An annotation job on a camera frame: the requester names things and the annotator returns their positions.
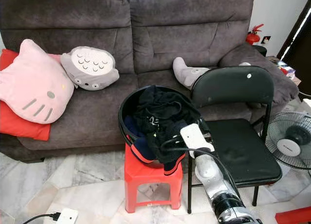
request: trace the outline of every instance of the door frame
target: door frame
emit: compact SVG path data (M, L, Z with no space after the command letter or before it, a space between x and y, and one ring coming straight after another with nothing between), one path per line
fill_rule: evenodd
M297 20L297 22L295 23L294 27L292 28L290 34L288 35L287 39L285 40L281 50L279 51L279 53L277 54L277 58L281 59L282 55L284 54L284 52L286 51L286 49L290 46L290 44L293 41L293 38L296 34L296 32L298 31L301 23L303 22L303 20L305 19L308 11L311 8L311 0L308 0L304 9L302 10L302 12L299 15L299 18Z

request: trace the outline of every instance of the sofa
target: sofa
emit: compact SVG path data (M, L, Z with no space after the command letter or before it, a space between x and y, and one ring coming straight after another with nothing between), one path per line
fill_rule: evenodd
M15 160L123 150L117 115L131 92L163 85L190 96L173 74L178 56L188 66L249 62L268 70L275 84L272 113L298 94L290 79L245 42L253 0L0 0L0 7L6 48L18 51L25 38L53 54L95 47L114 56L120 73L103 90L76 89L62 117L52 124L48 141L0 134L0 152ZM199 110L206 120L254 122L265 108L229 103Z

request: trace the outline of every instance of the red pillow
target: red pillow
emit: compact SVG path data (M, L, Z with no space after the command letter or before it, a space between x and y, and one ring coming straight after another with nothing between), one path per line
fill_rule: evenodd
M0 71L13 63L17 56L18 53L16 52L3 49L2 55L0 56ZM50 129L50 124L34 123L22 119L5 102L0 101L0 133L36 140L48 140Z

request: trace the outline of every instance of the marble floor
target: marble floor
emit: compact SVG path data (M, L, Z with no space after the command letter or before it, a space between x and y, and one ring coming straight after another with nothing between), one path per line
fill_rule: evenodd
M187 214L186 174L179 210L170 206L139 207L128 214L124 209L123 164L124 152L69 155L34 164L1 154L0 224L21 224L33 216L65 207L79 211L77 224L217 223L203 188L193 189L192 214ZM257 207L251 206L253 188L239 190L245 205L265 224L273 224L277 212L311 206L310 184L307 173L290 169L274 185L260 187ZM166 184L140 186L138 200L168 199L169 189ZM32 222L52 223L55 222L49 218Z

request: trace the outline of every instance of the red fire extinguisher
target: red fire extinguisher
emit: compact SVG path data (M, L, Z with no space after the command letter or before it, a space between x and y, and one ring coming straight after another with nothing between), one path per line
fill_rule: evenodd
M254 43L257 43L260 41L260 37L259 35L257 34L258 31L261 31L261 30L258 30L258 28L262 27L264 24L260 24L259 26L255 26L253 29L252 29L252 32L249 33L246 37L246 41L250 44L250 45L253 45Z

